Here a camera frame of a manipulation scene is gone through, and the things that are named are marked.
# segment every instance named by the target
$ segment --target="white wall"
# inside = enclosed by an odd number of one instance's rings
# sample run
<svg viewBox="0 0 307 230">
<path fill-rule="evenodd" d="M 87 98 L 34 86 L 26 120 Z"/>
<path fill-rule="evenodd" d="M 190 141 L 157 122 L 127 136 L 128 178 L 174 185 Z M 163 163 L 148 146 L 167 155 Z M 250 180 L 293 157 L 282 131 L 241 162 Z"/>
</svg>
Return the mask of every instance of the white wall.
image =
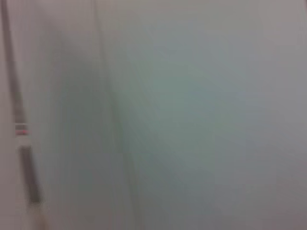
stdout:
<svg viewBox="0 0 307 230">
<path fill-rule="evenodd" d="M 21 230 L 26 229 L 25 202 L 7 77 L 0 17 L 0 229 Z"/>
<path fill-rule="evenodd" d="M 57 229 L 305 226 L 304 0 L 93 2 L 11 3 Z"/>
</svg>

